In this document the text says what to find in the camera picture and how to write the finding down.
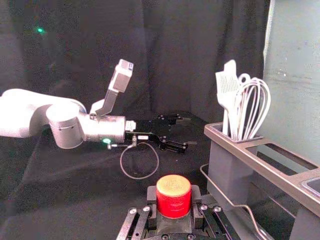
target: white robotic arm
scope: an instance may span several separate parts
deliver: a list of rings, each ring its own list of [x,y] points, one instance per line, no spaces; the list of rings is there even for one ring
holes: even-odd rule
[[[119,61],[105,99],[94,103],[90,114],[74,99],[7,90],[0,97],[0,136],[27,138],[49,124],[56,144],[63,149],[75,148],[83,141],[123,143],[125,131],[133,131],[135,122],[105,115],[112,111],[118,93],[126,90],[132,71],[132,63]]]

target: gray container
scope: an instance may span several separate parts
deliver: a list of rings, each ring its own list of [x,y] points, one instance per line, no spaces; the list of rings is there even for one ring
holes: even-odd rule
[[[222,123],[212,124],[210,127],[216,134],[232,141],[234,144],[251,142],[263,138],[262,136],[257,136],[246,141],[233,141],[222,133]],[[249,151],[257,155],[257,147],[252,147]],[[216,142],[211,141],[208,176],[233,203],[247,203],[249,184],[253,172],[254,170],[243,161]],[[233,208],[210,182],[207,183],[207,190],[222,208],[225,210]]]

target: light blue wall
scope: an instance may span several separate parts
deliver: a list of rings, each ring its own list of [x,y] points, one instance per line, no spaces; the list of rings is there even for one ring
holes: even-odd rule
[[[260,133],[320,164],[320,0],[275,0]]]

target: can lid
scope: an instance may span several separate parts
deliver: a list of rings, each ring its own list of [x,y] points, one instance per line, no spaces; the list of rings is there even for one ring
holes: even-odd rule
[[[191,207],[191,184],[180,175],[167,175],[156,183],[158,211],[168,218],[180,218]]]

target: white spatula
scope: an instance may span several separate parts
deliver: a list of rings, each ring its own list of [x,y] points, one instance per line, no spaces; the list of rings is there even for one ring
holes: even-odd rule
[[[236,75],[224,71],[216,72],[215,77],[218,103],[227,111],[231,138],[237,140],[239,124],[235,114],[235,102],[240,83]]]
[[[223,71],[230,74],[237,76],[237,64],[235,60],[230,60],[224,64]],[[229,120],[228,120],[228,112],[224,110],[223,113],[223,125],[222,125],[222,133],[224,135],[228,135],[229,133]]]

